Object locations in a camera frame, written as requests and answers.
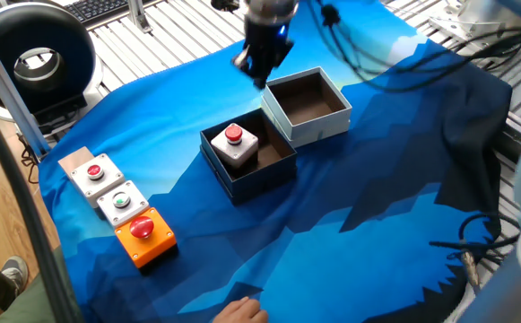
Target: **black pole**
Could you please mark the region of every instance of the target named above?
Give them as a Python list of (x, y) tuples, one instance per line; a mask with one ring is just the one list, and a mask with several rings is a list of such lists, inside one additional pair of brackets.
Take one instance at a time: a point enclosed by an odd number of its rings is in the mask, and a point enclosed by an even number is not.
[(7, 143), (3, 139), (0, 131), (0, 163), (7, 180), (11, 184), (11, 189), (17, 199), (17, 204), (21, 209), (27, 232), (29, 233), (30, 242), (35, 251), (37, 262), (45, 291), (51, 309), (55, 315), (56, 323), (79, 323), (82, 320), (78, 313), (74, 313), (69, 302), (69, 295), (65, 290), (63, 280), (59, 273), (58, 267), (51, 252), (51, 246), (48, 243), (47, 235), (43, 229), (43, 224), (37, 212), (37, 208), (33, 203), (32, 195), (25, 184), (23, 178)]

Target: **orange button housing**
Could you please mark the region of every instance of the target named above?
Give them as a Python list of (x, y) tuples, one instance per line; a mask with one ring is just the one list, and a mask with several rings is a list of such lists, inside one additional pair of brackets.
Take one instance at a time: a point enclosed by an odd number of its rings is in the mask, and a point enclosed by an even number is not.
[(130, 222), (117, 228), (115, 234), (123, 247), (125, 247), (128, 256), (135, 263), (135, 266), (141, 268), (166, 250), (174, 247), (177, 244), (177, 239), (174, 236), (174, 232), (172, 232), (154, 207), (138, 216), (147, 216), (152, 219), (154, 230), (150, 236), (147, 238), (136, 238), (131, 234)]

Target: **blue mountain-print cloth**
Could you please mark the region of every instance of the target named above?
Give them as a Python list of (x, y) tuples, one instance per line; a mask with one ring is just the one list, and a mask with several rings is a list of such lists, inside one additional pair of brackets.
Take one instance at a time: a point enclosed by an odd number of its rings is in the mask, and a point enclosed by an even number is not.
[[(377, 2), (336, 5), (377, 57), (410, 65), (442, 50)], [(461, 299), (461, 264), (428, 243), (457, 241), (465, 218), (497, 209), (490, 145), (510, 87), (468, 65), (415, 92), (374, 90), (327, 50), (304, 3), (290, 37), (296, 45), (272, 77), (322, 66), (353, 106), (346, 134), (298, 149), (292, 182), (235, 207), (199, 153), (201, 130), (259, 106), (262, 93), (230, 64), (241, 43), (112, 92), (40, 164), (88, 322), (209, 322), (245, 295), (272, 323), (440, 322)], [(388, 70), (373, 81), (429, 77)], [(57, 164), (82, 146), (107, 153), (149, 197), (177, 236), (175, 257), (146, 275), (135, 268)], [(468, 238), (492, 238), (484, 224)]]

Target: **keyboard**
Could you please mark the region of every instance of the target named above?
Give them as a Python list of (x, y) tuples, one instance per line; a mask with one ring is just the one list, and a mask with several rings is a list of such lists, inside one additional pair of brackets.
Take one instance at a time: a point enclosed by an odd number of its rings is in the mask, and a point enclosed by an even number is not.
[(66, 5), (65, 9), (88, 28), (127, 12), (128, 0), (81, 0)]

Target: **black ring light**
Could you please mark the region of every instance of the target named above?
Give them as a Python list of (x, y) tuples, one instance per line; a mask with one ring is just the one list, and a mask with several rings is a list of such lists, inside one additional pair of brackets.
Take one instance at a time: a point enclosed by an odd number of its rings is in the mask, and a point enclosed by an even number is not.
[[(22, 63), (24, 57), (45, 51), (52, 54), (45, 65), (29, 69)], [(0, 60), (29, 112), (38, 115), (74, 109), (60, 103), (82, 98), (94, 71), (95, 51), (87, 30), (63, 7), (23, 2), (0, 9)]]

